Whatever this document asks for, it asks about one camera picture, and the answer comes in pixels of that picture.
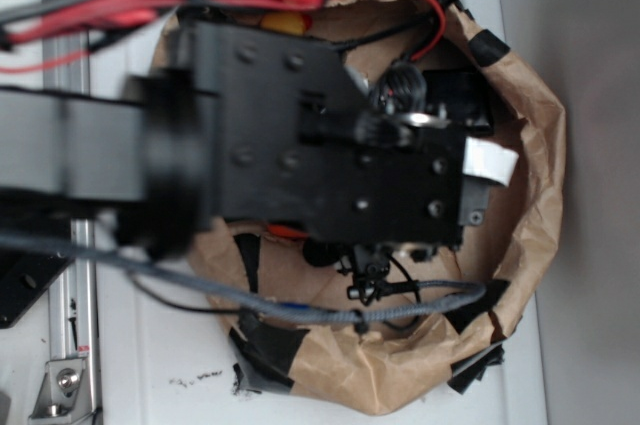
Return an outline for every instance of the white tape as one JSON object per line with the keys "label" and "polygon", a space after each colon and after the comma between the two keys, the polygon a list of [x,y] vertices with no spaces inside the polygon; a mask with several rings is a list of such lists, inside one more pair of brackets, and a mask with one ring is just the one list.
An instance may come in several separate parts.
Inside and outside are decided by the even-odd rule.
{"label": "white tape", "polygon": [[518,154],[496,143],[467,138],[462,173],[509,185]]}

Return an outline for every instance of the orange object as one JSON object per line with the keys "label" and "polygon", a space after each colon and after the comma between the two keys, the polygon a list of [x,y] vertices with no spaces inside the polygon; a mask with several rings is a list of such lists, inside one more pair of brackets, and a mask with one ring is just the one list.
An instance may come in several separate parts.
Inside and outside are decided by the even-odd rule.
{"label": "orange object", "polygon": [[265,30],[298,36],[304,35],[311,25],[311,17],[299,12],[269,12],[260,21]]}
{"label": "orange object", "polygon": [[267,230],[272,235],[276,237],[282,238],[291,238],[291,239],[306,239],[309,238],[309,234],[305,232],[301,232],[300,230],[296,230],[295,228],[286,227],[284,225],[267,225]]}

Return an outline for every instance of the crumpled brown paper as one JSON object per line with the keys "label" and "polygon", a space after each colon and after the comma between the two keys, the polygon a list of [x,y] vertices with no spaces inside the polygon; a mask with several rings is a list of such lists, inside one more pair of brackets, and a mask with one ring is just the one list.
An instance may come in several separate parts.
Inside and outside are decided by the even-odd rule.
{"label": "crumpled brown paper", "polygon": [[[341,0],[312,13],[308,34],[333,41],[359,37],[424,10],[419,0]],[[246,17],[237,17],[247,22]],[[249,18],[257,23],[255,17]],[[469,41],[483,29],[455,7],[447,10],[443,44],[425,57],[423,68],[460,65],[461,56],[477,66]],[[177,27],[177,21],[168,28]],[[422,36],[419,28],[360,47],[347,54],[346,63],[375,81],[399,52]],[[166,43],[161,40],[155,65],[165,63]],[[562,217],[562,181],[565,165],[565,112],[538,75],[514,52],[497,63],[478,67],[502,97],[509,113],[496,115],[492,140],[516,150],[520,159],[508,188],[491,192],[485,221],[467,227],[464,245],[446,249],[428,263],[403,260],[416,279],[502,279],[509,286],[488,313],[479,315],[462,333],[441,314],[426,317],[409,336],[377,327],[358,336],[352,327],[312,326],[288,370],[294,381],[291,393],[342,403],[364,413],[392,412],[451,378],[451,365],[510,336],[524,307],[540,283],[558,247]],[[354,308],[346,299],[350,279],[331,268],[308,266],[300,244],[266,233],[260,223],[226,225],[212,222],[212,231],[195,237],[189,261],[199,276],[248,290],[245,268],[233,235],[262,236],[259,293],[278,300],[306,302],[333,308]],[[390,281],[401,277],[392,272]],[[422,292],[430,300],[449,291]],[[377,307],[412,301],[412,296],[385,299]],[[226,307],[210,297],[214,307]],[[221,319],[224,328],[238,331],[237,319]]]}

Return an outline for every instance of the yellow object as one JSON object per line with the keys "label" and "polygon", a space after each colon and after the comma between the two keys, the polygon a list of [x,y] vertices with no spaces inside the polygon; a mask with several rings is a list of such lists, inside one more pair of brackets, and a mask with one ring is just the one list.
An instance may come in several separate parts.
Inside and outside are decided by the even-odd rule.
{"label": "yellow object", "polygon": [[260,21],[265,30],[289,35],[304,35],[310,26],[310,17],[298,12],[269,12]]}

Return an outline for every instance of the gray cable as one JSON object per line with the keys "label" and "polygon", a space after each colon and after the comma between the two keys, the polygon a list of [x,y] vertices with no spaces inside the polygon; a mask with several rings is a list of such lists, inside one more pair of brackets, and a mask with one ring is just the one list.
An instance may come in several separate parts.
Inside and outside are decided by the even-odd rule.
{"label": "gray cable", "polygon": [[0,248],[22,250],[41,254],[59,254],[68,257],[93,260],[135,274],[164,280],[207,295],[217,295],[238,305],[266,316],[291,323],[362,323],[396,320],[399,318],[431,313],[444,313],[475,302],[485,293],[485,286],[475,282],[434,280],[418,282],[419,288],[449,287],[463,290],[463,294],[451,294],[428,303],[418,303],[395,308],[372,311],[333,311],[298,303],[276,303],[253,293],[199,277],[173,272],[155,266],[152,262],[141,262],[122,257],[113,252],[85,248],[65,240],[41,237],[14,230],[0,230]]}

